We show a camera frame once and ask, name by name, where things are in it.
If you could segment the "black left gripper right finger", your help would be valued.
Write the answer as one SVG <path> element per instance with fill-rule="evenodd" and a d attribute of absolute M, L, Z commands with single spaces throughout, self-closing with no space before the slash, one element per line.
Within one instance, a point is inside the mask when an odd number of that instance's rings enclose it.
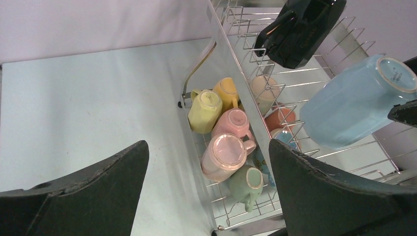
<path fill-rule="evenodd" d="M 360 177 L 282 141 L 269 158 L 286 227 L 279 236 L 414 236 L 417 190 Z"/>

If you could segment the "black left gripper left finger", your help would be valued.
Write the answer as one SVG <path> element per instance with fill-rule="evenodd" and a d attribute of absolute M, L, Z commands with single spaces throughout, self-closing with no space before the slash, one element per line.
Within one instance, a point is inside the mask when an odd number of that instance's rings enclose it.
<path fill-rule="evenodd" d="M 149 163 L 138 141 L 69 175 L 0 194 L 3 236 L 128 236 Z"/>

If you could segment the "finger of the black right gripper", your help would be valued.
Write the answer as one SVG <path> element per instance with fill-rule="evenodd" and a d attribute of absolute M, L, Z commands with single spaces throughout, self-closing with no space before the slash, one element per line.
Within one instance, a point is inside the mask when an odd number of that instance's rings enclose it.
<path fill-rule="evenodd" d="M 417 127 L 417 100 L 408 101 L 405 104 L 394 105 L 387 118 L 411 127 Z"/>

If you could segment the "light blue faceted mug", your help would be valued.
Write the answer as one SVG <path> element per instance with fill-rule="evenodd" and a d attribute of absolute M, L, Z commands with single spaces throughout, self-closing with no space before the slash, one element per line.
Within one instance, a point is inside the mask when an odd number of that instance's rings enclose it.
<path fill-rule="evenodd" d="M 300 109 L 304 131 L 330 149 L 349 146 L 391 123 L 388 113 L 417 97 L 417 75 L 405 63 L 373 55 L 344 69 Z"/>

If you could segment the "iridescent pale pink mug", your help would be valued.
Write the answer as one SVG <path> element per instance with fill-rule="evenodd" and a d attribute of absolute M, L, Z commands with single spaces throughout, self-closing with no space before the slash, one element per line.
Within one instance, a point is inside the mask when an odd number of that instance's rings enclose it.
<path fill-rule="evenodd" d="M 225 181 L 246 163 L 255 148 L 255 141 L 243 141 L 231 133 L 213 136 L 201 159 L 203 175 L 214 182 Z"/>

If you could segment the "black mug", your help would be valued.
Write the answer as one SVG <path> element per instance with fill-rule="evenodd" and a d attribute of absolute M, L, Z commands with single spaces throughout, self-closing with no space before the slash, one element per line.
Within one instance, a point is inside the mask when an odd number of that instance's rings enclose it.
<path fill-rule="evenodd" d="M 305 66 L 341 16 L 346 0 L 289 0 L 253 45 L 258 57 L 288 69 Z"/>

